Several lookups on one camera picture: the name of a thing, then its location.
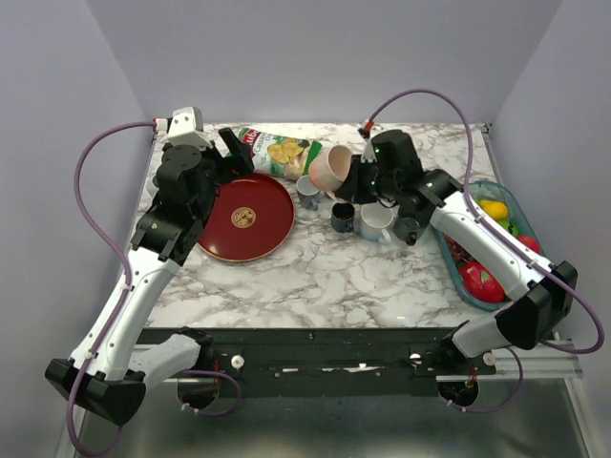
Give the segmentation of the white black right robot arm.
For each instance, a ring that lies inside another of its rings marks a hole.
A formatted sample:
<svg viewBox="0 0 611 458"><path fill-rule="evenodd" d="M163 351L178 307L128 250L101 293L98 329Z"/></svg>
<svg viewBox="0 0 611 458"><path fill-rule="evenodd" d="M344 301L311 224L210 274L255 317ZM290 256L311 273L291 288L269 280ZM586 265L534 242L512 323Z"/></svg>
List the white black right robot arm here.
<svg viewBox="0 0 611 458"><path fill-rule="evenodd" d="M335 194L358 204L395 201L400 216L430 225L466 248L511 299L494 315L463 323L445 338L438 354L446 371L461 373L492 349L532 349L568 315L572 299L566 290L577 283L575 267L552 263L466 203L463 186L447 172L424 170L408 134L390 130L374 136L349 160L348 176Z"/></svg>

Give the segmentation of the dark blue mug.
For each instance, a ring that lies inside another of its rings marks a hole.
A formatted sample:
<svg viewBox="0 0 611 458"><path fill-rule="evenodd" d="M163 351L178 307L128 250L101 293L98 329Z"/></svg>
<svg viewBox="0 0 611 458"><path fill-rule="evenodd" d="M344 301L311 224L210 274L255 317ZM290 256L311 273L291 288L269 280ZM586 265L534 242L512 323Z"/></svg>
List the dark blue mug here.
<svg viewBox="0 0 611 458"><path fill-rule="evenodd" d="M331 227L337 233L353 233L355 208L348 202L337 202L331 208Z"/></svg>

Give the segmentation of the dark grey mug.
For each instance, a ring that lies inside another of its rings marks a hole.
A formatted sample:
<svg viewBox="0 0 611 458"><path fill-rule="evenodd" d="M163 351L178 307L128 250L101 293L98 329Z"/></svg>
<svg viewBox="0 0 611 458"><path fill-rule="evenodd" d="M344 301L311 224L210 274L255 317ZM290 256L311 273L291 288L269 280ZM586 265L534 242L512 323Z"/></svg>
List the dark grey mug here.
<svg viewBox="0 0 611 458"><path fill-rule="evenodd" d="M408 246L414 246L426 231L427 226L418 219L397 217L393 225L394 235Z"/></svg>

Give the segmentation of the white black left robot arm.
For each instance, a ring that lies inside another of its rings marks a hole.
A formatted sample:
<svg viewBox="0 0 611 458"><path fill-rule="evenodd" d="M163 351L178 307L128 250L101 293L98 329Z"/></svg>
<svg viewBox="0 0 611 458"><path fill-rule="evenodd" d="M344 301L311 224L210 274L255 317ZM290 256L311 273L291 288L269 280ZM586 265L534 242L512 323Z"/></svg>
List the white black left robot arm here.
<svg viewBox="0 0 611 458"><path fill-rule="evenodd" d="M254 171L248 147L234 132L222 128L219 135L227 156L213 143L170 139L164 147L152 206L137 222L130 249L118 252L123 278L71 356L46 369L70 406L122 427L149 388L183 371L199 377L210 369L211 337L188 328L137 358L132 354L153 306L202 237L221 186Z"/></svg>

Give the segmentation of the pink upside-down mug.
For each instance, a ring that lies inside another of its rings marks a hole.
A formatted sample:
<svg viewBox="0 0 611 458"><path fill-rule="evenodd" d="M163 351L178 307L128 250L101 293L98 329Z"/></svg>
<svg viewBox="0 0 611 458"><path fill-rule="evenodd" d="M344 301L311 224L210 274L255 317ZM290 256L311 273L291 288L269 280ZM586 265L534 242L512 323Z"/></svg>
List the pink upside-down mug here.
<svg viewBox="0 0 611 458"><path fill-rule="evenodd" d="M309 165L308 176L314 187L329 196L344 184L352 159L351 150L336 145L321 152Z"/></svg>

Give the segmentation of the light blue white mug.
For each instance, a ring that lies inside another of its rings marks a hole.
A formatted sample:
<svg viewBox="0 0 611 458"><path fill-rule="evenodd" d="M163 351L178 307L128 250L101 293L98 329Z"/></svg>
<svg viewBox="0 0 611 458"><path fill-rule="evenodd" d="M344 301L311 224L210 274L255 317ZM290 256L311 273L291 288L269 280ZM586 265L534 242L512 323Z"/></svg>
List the light blue white mug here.
<svg viewBox="0 0 611 458"><path fill-rule="evenodd" d="M380 203L368 203L360 208L358 234L365 240L390 243L394 213Z"/></svg>

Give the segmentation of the grey blue mug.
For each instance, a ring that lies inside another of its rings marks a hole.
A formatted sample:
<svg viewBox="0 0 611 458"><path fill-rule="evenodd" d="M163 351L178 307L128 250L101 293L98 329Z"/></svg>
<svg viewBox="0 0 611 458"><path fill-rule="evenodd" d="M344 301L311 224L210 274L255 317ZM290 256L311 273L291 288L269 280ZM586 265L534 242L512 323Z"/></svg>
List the grey blue mug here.
<svg viewBox="0 0 611 458"><path fill-rule="evenodd" d="M296 191L303 208L312 211L319 209L321 192L313 185L309 176L302 176L296 181Z"/></svg>

